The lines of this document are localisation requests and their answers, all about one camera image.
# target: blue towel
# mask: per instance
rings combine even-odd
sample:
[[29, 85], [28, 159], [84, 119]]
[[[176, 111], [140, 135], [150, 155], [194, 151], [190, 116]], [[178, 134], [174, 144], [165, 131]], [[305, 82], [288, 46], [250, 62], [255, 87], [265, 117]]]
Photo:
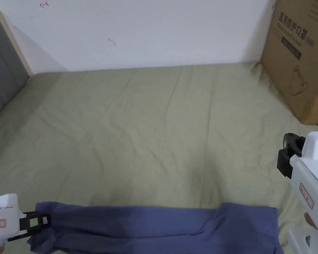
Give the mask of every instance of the blue towel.
[[31, 251], [49, 254], [282, 254], [278, 211], [223, 203], [216, 210], [36, 204], [51, 227], [32, 236]]

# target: upholstered headboard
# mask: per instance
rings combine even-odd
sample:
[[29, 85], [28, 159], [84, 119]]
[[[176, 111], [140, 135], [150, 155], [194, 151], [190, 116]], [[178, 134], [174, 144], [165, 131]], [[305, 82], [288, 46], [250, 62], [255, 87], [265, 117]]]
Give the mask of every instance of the upholstered headboard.
[[0, 22], [0, 111], [28, 79], [29, 74]]

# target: white wall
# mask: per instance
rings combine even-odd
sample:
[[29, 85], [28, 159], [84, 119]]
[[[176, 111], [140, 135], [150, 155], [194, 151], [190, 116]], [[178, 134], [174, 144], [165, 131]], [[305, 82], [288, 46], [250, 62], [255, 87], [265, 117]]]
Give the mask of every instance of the white wall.
[[274, 1], [0, 0], [0, 10], [39, 73], [258, 61]]

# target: brown cardboard box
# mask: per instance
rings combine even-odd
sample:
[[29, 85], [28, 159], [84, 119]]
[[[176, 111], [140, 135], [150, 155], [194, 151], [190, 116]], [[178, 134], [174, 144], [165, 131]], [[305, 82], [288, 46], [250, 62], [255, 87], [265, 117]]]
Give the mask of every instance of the brown cardboard box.
[[278, 0], [261, 58], [302, 124], [318, 124], [318, 0]]

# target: mattress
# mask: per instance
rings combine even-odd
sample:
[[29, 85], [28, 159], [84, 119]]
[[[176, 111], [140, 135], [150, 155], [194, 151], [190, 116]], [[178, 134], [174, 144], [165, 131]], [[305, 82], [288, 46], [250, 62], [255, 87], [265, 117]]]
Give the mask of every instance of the mattress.
[[310, 131], [258, 63], [37, 74], [0, 113], [0, 195], [17, 193], [22, 211], [276, 207], [289, 253], [304, 209], [277, 154], [285, 133]]

